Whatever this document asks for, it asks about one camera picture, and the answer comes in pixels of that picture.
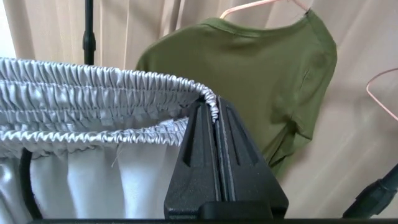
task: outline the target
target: shirt neckline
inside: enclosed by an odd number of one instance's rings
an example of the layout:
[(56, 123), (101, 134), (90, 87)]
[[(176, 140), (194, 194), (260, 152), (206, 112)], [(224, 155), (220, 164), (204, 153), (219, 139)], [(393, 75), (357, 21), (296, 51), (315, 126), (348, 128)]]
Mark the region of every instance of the shirt neckline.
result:
[(249, 36), (249, 37), (259, 37), (264, 35), (274, 35), (285, 32), (291, 32), (293, 30), (305, 26), (310, 22), (310, 19), (314, 17), (316, 18), (317, 15), (312, 11), (312, 9), (309, 9), (301, 19), (299, 19), (297, 22), (293, 23), (292, 25), (273, 28), (273, 29), (256, 29), (251, 27), (244, 27), (217, 17), (207, 18), (201, 24), (209, 25), (214, 28), (230, 32), (232, 34)]

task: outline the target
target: pink hanger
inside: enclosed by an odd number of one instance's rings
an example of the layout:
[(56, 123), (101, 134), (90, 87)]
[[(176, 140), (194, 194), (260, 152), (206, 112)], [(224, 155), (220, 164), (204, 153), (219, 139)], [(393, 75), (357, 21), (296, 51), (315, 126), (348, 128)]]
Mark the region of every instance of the pink hanger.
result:
[(392, 118), (394, 118), (396, 121), (398, 121), (398, 116), (395, 115), (393, 112), (391, 112), (386, 106), (384, 106), (384, 104), (382, 104), (382, 103), (370, 92), (370, 90), (369, 90), (369, 87), (370, 87), (371, 83), (372, 83), (377, 77), (380, 77), (380, 76), (383, 75), (383, 74), (386, 74), (386, 73), (389, 73), (389, 72), (393, 72), (393, 71), (396, 71), (396, 70), (398, 70), (398, 68), (393, 68), (393, 69), (384, 71), (384, 72), (382, 72), (382, 73), (380, 73), (380, 74), (377, 74), (377, 75), (376, 75), (375, 77), (373, 77), (373, 78), (368, 82), (368, 84), (366, 85), (366, 91), (367, 91), (367, 93), (369, 94), (369, 96), (371, 96), (371, 98), (373, 98), (374, 101), (375, 101), (376, 103), (378, 103), (378, 104), (381, 106), (381, 108), (383, 108), (389, 115), (391, 115)]
[[(240, 6), (232, 7), (231, 9), (225, 10), (225, 12), (222, 13), (220, 18), (224, 19), (228, 14), (238, 11), (238, 10), (241, 10), (241, 9), (247, 9), (249, 7), (260, 6), (262, 4), (272, 3), (272, 2), (276, 2), (276, 1), (280, 1), (280, 0), (262, 0), (262, 1), (256, 1), (256, 2), (252, 2), (252, 3), (247, 3), (247, 4), (240, 5)], [(308, 10), (310, 10), (307, 6), (305, 6), (303, 3), (301, 3), (298, 0), (292, 0), (292, 1), (294, 3), (296, 3), (296, 5), (298, 5), (300, 8), (302, 8), (304, 11), (307, 12)]]

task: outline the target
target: gray satin garment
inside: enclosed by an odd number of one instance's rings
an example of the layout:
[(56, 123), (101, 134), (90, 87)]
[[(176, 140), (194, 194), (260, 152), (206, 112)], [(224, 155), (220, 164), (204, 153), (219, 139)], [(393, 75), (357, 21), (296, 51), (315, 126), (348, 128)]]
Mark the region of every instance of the gray satin garment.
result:
[(186, 78), (0, 58), (0, 223), (25, 223), (17, 165), (44, 218), (163, 218), (188, 118), (216, 96)]

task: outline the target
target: green shirt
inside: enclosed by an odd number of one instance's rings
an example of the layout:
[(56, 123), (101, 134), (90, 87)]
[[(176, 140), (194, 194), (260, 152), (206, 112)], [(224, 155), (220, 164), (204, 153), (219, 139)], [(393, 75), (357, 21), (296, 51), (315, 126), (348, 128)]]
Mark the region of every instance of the green shirt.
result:
[(150, 46), (136, 69), (195, 80), (232, 102), (280, 175), (291, 155), (312, 139), (336, 59), (333, 38), (310, 10), (278, 29), (206, 19)]

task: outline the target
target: beige curtain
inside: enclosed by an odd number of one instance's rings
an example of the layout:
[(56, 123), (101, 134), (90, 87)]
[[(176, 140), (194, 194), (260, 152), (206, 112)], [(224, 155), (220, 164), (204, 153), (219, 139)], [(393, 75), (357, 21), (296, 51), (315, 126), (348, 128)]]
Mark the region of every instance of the beige curtain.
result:
[[(82, 0), (3, 0), (16, 55), (83, 63)], [(95, 0), (95, 64), (133, 69), (150, 44), (252, 0)], [(338, 44), (338, 64), (318, 119), (315, 139), (296, 154), (282, 180), (288, 217), (340, 217), (355, 196), (398, 162), (398, 123), (365, 92), (375, 74), (398, 67), (398, 1), (301, 0), (323, 19)], [(302, 17), (280, 1), (228, 16), (251, 27), (280, 27)], [(373, 91), (398, 113), (398, 73)], [(398, 199), (379, 217), (398, 217)]]

